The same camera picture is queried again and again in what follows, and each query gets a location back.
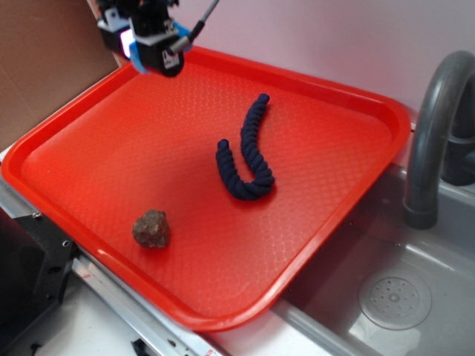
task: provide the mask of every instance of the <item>sink drain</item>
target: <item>sink drain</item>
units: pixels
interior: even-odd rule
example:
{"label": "sink drain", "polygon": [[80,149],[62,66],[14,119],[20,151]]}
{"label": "sink drain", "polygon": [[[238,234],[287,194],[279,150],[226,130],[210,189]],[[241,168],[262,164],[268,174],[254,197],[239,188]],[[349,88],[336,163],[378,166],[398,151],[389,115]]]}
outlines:
{"label": "sink drain", "polygon": [[394,268],[369,276],[361,285],[359,303],[363,313],[376,325],[405,330],[428,316],[432,298],[423,280]]}

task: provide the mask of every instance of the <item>cardboard box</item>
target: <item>cardboard box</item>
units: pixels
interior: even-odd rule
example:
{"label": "cardboard box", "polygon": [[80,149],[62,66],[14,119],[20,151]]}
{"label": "cardboard box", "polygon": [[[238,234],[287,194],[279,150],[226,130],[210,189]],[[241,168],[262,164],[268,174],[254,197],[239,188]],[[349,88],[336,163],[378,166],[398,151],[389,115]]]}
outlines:
{"label": "cardboard box", "polygon": [[117,68],[86,0],[0,0],[0,151]]}

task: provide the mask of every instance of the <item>braided rope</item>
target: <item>braided rope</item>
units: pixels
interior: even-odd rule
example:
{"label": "braided rope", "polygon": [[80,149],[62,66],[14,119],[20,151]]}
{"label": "braided rope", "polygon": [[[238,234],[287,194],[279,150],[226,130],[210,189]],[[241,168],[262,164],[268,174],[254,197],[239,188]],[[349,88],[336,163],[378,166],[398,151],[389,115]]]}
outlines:
{"label": "braided rope", "polygon": [[244,182],[238,174],[229,141],[222,139],[217,144],[217,166],[224,185],[231,195],[239,200],[257,200],[270,193],[274,177],[258,149],[258,130],[270,97],[261,94],[249,109],[240,131],[240,150],[247,165],[255,175],[252,182]]}

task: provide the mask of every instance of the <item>sink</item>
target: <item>sink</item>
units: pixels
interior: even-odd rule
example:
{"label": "sink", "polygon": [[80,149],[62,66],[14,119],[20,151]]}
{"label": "sink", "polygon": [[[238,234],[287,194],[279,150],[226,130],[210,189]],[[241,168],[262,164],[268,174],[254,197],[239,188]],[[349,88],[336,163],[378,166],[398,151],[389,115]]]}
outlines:
{"label": "sink", "polygon": [[348,355],[473,355],[475,194],[441,182],[439,222],[420,231],[404,181],[389,167],[281,299]]}

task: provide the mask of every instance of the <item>brown rock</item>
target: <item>brown rock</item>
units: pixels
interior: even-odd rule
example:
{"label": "brown rock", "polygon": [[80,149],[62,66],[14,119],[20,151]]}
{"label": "brown rock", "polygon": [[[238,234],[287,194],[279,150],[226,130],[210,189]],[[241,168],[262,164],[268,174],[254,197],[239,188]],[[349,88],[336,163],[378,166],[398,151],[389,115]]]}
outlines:
{"label": "brown rock", "polygon": [[170,228],[165,212],[154,209],[147,211],[134,223],[132,234],[143,248],[165,248],[170,242]]}

